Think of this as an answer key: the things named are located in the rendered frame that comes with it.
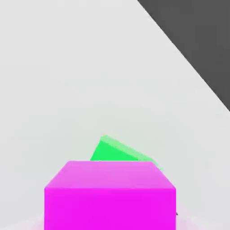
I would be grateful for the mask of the small magenta cube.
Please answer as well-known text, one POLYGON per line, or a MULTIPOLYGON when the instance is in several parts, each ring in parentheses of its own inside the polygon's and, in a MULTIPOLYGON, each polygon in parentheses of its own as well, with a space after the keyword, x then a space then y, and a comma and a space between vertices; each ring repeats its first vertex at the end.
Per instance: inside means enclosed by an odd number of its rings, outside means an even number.
POLYGON ((44 189, 44 230, 176 230, 176 188, 145 161, 69 161, 44 189))

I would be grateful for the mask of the small green cube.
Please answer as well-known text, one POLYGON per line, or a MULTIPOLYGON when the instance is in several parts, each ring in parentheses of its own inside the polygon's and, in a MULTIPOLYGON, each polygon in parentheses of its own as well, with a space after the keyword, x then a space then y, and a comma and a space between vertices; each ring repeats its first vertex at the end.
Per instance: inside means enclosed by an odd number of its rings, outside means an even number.
POLYGON ((91 161, 150 161, 162 171, 160 166, 150 157, 134 150, 131 147, 115 140, 107 135, 100 141, 90 159, 91 161))

